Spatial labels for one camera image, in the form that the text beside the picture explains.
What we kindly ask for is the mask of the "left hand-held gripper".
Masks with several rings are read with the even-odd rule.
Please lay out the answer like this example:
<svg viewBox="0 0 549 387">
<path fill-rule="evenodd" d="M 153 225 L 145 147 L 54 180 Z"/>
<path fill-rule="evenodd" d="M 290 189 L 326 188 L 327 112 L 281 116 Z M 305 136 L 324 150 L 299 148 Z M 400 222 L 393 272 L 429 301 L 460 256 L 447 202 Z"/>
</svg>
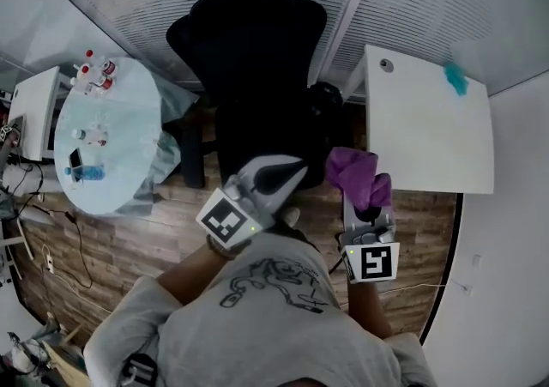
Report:
<svg viewBox="0 0 549 387">
<path fill-rule="evenodd" d="M 307 163 L 285 154 L 258 156 L 216 188 L 196 217 L 214 247 L 233 254 L 275 224 L 272 216 L 297 188 Z"/>
</svg>

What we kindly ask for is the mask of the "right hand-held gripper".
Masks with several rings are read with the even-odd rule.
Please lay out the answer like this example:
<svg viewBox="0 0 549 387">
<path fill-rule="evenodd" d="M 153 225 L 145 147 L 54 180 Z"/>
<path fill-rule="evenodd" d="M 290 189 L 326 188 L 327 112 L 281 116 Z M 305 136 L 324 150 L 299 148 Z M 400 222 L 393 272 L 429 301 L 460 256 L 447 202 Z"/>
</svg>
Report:
<svg viewBox="0 0 549 387">
<path fill-rule="evenodd" d="M 373 283 L 396 278 L 400 244 L 395 241 L 391 206 L 371 206 L 374 221 L 364 223 L 347 194 L 342 195 L 344 231 L 340 254 L 350 283 Z"/>
</svg>

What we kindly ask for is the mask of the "purple cloth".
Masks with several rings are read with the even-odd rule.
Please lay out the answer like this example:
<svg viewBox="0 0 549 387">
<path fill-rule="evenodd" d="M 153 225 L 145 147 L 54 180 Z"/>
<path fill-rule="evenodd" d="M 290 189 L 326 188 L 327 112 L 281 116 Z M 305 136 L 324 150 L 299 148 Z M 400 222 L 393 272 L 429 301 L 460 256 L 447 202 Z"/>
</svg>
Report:
<svg viewBox="0 0 549 387">
<path fill-rule="evenodd" d="M 378 156 L 353 148 L 335 147 L 325 165 L 325 178 L 359 211 L 389 207 L 392 184 L 389 174 L 377 172 Z"/>
</svg>

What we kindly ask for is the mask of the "person's right forearm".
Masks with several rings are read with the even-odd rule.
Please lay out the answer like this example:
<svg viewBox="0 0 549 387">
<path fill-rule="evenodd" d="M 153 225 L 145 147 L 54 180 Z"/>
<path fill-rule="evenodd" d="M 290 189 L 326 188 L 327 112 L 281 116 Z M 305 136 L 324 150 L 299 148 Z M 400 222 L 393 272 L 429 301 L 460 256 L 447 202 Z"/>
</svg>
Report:
<svg viewBox="0 0 549 387">
<path fill-rule="evenodd" d="M 348 315 L 364 330 L 382 340 L 393 335 L 374 283 L 348 283 L 347 297 Z"/>
</svg>

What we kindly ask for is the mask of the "person's left forearm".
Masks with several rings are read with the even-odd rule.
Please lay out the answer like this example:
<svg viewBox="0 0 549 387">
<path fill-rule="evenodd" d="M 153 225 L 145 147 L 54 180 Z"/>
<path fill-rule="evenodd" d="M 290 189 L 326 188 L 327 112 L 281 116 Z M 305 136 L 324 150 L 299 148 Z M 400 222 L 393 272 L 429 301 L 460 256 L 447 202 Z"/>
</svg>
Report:
<svg viewBox="0 0 549 387">
<path fill-rule="evenodd" d="M 226 257 L 203 245 L 162 273 L 156 281 L 181 305 L 188 305 L 202 294 L 228 262 Z"/>
</svg>

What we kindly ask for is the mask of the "teal fluffy cloth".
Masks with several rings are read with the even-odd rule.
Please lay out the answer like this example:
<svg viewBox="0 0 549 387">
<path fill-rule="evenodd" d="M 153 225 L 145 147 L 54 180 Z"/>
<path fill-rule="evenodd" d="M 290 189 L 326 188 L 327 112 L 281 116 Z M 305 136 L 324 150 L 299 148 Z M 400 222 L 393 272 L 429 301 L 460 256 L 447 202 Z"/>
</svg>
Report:
<svg viewBox="0 0 549 387">
<path fill-rule="evenodd" d="M 468 80 L 462 69 L 455 63 L 447 62 L 443 66 L 447 82 L 455 89 L 459 96 L 465 96 L 468 92 Z"/>
</svg>

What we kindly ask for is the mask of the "white square table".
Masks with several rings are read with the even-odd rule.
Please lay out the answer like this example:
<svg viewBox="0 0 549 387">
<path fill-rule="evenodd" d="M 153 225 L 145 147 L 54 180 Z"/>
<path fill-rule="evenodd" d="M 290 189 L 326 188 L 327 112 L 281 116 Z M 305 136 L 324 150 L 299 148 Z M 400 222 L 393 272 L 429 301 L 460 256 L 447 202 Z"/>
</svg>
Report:
<svg viewBox="0 0 549 387">
<path fill-rule="evenodd" d="M 368 151 L 396 190 L 491 194 L 492 119 L 486 86 L 468 80 L 459 95 L 441 66 L 374 45 L 343 97 L 365 87 Z"/>
</svg>

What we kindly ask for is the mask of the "black mesh office chair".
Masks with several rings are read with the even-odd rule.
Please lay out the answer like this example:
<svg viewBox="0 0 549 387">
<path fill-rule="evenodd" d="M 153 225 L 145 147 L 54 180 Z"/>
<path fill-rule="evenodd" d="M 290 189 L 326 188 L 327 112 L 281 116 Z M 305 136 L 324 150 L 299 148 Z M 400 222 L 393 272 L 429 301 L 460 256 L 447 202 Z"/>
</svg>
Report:
<svg viewBox="0 0 549 387">
<path fill-rule="evenodd" d="M 332 148 L 311 108 L 308 75 L 327 23 L 313 0 L 199 0 L 167 30 L 169 46 L 215 106 L 215 151 L 228 179 L 247 162 L 285 154 L 319 186 Z"/>
</svg>

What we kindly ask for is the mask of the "person's grey t-shirt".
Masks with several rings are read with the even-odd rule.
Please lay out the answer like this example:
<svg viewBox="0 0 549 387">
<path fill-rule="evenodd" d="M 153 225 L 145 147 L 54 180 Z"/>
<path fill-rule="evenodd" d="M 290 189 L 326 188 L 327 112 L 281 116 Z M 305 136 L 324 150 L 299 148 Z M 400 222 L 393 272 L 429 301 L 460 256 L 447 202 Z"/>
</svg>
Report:
<svg viewBox="0 0 549 387">
<path fill-rule="evenodd" d="M 181 305 L 140 277 L 83 354 L 94 387 L 120 387 L 132 354 L 159 387 L 437 387 L 416 335 L 379 339 L 342 310 L 322 254 L 296 231 L 260 233 Z"/>
</svg>

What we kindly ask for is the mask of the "round light blue table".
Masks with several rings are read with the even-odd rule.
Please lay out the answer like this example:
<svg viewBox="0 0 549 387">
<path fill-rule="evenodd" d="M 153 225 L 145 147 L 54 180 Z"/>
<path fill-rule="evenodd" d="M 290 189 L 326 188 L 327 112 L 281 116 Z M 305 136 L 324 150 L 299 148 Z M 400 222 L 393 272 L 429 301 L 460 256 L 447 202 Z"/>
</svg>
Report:
<svg viewBox="0 0 549 387">
<path fill-rule="evenodd" d="M 67 198 L 87 214 L 150 215 L 154 187 L 181 161 L 177 140 L 163 126 L 182 118 L 198 97 L 135 59 L 114 63 L 110 89 L 90 95 L 71 90 L 63 103 L 54 137 L 57 177 Z M 71 136 L 73 129 L 103 130 L 107 143 L 86 146 Z M 64 173 L 75 148 L 83 165 L 104 168 L 102 180 L 75 183 Z"/>
</svg>

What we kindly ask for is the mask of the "blue water bottle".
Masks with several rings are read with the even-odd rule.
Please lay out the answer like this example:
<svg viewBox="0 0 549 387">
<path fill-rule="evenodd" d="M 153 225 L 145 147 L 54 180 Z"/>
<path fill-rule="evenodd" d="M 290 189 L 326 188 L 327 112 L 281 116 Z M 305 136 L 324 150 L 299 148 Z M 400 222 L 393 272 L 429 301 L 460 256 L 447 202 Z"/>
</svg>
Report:
<svg viewBox="0 0 549 387">
<path fill-rule="evenodd" d="M 102 166 L 69 166 L 64 169 L 64 173 L 75 181 L 99 181 L 105 177 Z"/>
</svg>

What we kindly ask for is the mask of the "black smartphone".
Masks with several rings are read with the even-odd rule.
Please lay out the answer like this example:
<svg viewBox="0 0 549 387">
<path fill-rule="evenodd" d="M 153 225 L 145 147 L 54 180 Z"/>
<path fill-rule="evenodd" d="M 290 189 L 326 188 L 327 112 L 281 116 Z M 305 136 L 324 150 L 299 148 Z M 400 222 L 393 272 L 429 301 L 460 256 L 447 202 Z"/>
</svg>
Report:
<svg viewBox="0 0 549 387">
<path fill-rule="evenodd" d="M 81 152 L 79 148 L 75 148 L 69 155 L 69 166 L 65 169 L 66 174 L 70 175 L 75 183 L 81 181 Z"/>
</svg>

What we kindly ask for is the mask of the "white power strip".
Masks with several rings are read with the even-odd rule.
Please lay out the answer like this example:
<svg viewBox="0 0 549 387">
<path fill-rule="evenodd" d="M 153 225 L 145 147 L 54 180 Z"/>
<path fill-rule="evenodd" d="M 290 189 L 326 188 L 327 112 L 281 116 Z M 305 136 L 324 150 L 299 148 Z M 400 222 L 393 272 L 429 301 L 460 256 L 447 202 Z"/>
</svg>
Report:
<svg viewBox="0 0 549 387">
<path fill-rule="evenodd" d="M 53 259 L 52 259 L 52 256 L 51 256 L 50 248 L 46 244 L 43 244 L 41 252 L 42 252 L 42 256 L 44 258 L 45 266 L 46 266 L 48 272 L 50 274 L 54 275 L 55 274 L 55 267 L 54 267 Z"/>
</svg>

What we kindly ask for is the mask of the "white floor stand base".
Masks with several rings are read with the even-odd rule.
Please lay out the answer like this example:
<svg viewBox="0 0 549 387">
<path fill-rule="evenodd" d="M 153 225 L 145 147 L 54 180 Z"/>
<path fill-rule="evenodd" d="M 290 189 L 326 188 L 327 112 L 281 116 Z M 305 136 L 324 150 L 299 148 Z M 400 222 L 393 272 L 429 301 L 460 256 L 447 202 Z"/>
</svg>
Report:
<svg viewBox="0 0 549 387">
<path fill-rule="evenodd" d="M 19 218 L 25 221 L 33 221 L 43 225 L 54 226 L 55 220 L 47 210 L 37 209 L 34 206 L 25 207 L 19 213 Z"/>
</svg>

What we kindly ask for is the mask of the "white side cabinet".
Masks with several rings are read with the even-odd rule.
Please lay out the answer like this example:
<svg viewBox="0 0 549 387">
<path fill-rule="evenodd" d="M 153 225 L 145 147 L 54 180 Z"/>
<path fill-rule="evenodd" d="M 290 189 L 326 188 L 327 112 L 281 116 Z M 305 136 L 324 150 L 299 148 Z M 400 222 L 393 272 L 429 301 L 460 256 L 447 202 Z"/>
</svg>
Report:
<svg viewBox="0 0 549 387">
<path fill-rule="evenodd" d="M 18 83 L 9 108 L 9 124 L 20 131 L 21 155 L 41 161 L 47 151 L 55 99 L 60 84 L 59 67 Z"/>
</svg>

